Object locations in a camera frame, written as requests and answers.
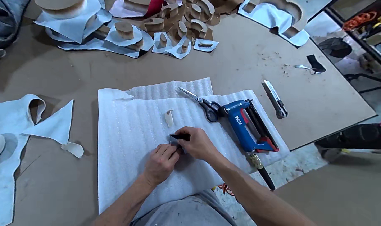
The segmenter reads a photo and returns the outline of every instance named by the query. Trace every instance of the dark fabric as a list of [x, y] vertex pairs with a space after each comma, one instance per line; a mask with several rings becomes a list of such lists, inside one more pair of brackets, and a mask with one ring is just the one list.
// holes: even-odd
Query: dark fabric
[[0, 49], [16, 39], [24, 9], [30, 0], [0, 0]]

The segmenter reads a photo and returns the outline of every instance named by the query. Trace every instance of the forearm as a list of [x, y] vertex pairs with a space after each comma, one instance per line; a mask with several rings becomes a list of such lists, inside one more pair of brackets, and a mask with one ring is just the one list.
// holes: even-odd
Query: forearm
[[98, 216], [93, 226], [129, 225], [153, 190], [154, 187], [147, 182], [144, 175], [140, 175], [126, 192]]
[[260, 226], [315, 225], [288, 203], [232, 164], [223, 155], [211, 157], [207, 162], [231, 188], [238, 202], [253, 221]]

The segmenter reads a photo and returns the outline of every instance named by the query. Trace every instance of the person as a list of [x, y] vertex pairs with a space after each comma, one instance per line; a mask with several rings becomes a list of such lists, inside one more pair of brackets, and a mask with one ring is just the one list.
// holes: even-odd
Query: person
[[[178, 139], [179, 145], [191, 156], [204, 160], [213, 167], [257, 225], [315, 225], [268, 188], [232, 164], [214, 147], [204, 130], [183, 127], [176, 131], [176, 134], [190, 134], [190, 141]], [[144, 172], [126, 192], [95, 219], [93, 225], [236, 225], [233, 218], [219, 204], [211, 189], [182, 200], [165, 203], [131, 223], [153, 189], [173, 172], [179, 157], [176, 146], [159, 145], [151, 152]]]

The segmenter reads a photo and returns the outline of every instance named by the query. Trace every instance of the red fabric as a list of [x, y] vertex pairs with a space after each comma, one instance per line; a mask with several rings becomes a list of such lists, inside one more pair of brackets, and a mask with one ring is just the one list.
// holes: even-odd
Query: red fabric
[[151, 0], [145, 17], [153, 16], [161, 10], [164, 0]]

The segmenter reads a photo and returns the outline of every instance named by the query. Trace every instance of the black material scrap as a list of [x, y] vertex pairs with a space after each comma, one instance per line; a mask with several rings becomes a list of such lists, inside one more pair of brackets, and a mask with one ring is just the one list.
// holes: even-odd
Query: black material scrap
[[314, 55], [309, 55], [307, 58], [310, 65], [312, 65], [312, 69], [314, 70], [315, 74], [320, 74], [326, 71], [326, 69], [317, 61]]

